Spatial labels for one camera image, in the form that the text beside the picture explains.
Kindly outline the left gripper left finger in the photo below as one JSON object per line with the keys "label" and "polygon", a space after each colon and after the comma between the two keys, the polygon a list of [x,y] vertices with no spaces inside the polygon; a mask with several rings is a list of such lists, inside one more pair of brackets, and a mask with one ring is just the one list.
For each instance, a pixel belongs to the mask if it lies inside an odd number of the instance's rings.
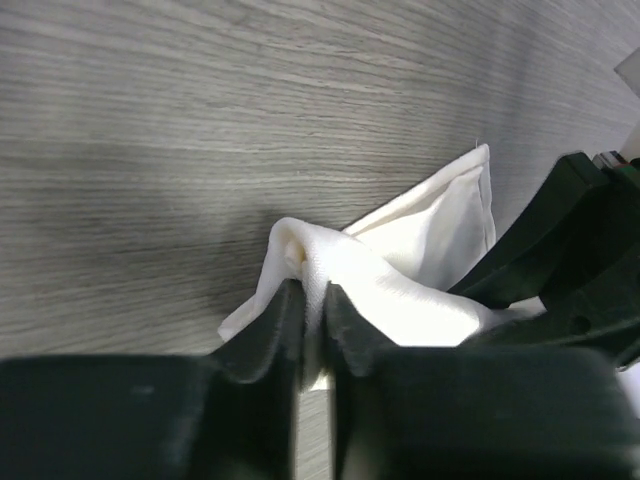
{"label": "left gripper left finger", "polygon": [[291,479],[305,295],[287,280],[207,355],[1,363],[5,479]]}

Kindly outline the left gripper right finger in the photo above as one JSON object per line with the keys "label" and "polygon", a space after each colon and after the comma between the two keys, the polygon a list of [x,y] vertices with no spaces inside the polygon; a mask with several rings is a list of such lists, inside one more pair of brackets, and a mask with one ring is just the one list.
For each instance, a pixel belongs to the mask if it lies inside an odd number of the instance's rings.
{"label": "left gripper right finger", "polygon": [[583,348],[401,347],[324,306],[337,479],[635,479],[639,421]]}

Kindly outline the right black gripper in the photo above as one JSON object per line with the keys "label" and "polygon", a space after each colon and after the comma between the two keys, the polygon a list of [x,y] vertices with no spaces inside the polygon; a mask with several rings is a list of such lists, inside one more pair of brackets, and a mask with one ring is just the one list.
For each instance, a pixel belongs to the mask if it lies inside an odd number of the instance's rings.
{"label": "right black gripper", "polygon": [[507,232],[449,292],[505,309],[545,310],[470,345],[584,346],[629,368],[639,361],[639,162],[564,155]]}

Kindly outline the white cloth napkin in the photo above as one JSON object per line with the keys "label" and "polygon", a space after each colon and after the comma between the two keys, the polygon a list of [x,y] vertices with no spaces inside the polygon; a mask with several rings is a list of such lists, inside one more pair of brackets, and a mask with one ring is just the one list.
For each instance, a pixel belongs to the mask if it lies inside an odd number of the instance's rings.
{"label": "white cloth napkin", "polygon": [[482,144],[342,231],[284,217],[271,228],[254,294],[220,325],[224,341],[263,313],[286,279],[306,295],[303,386],[327,386],[321,316],[327,288],[401,346],[457,346],[472,334],[543,310],[506,310],[449,293],[495,245],[490,149]]}

